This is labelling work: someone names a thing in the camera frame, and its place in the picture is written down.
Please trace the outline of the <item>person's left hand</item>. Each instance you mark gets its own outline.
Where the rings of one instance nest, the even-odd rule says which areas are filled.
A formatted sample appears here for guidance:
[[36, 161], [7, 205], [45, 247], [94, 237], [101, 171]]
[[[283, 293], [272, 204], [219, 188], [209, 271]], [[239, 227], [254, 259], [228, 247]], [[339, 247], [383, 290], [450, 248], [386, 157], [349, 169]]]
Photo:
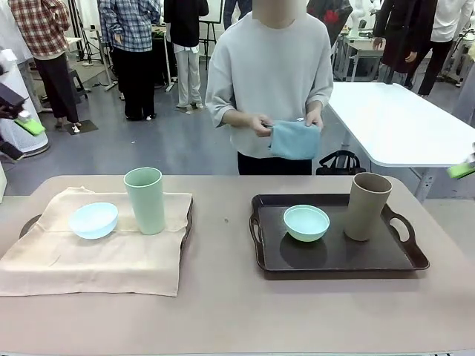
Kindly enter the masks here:
[[321, 109], [315, 108], [310, 110], [305, 117], [305, 125], [310, 127], [312, 125], [322, 129], [324, 127], [323, 119], [321, 118]]

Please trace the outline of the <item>person's right hand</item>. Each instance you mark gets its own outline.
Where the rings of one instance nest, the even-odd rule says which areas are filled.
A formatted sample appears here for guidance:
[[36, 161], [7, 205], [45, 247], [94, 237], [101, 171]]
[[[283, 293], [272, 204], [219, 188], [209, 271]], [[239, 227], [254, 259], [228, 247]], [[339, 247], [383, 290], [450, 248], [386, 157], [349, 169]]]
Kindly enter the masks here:
[[249, 127], [258, 137], [269, 137], [272, 134], [274, 122], [263, 114], [251, 116]]

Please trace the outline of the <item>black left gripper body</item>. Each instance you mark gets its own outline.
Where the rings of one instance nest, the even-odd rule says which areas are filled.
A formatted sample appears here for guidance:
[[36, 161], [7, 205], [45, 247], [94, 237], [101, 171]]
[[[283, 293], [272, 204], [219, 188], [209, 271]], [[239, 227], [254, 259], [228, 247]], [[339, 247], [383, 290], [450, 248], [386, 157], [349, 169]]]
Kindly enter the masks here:
[[0, 105], [2, 119], [16, 119], [24, 110], [26, 98], [3, 83], [0, 84]]

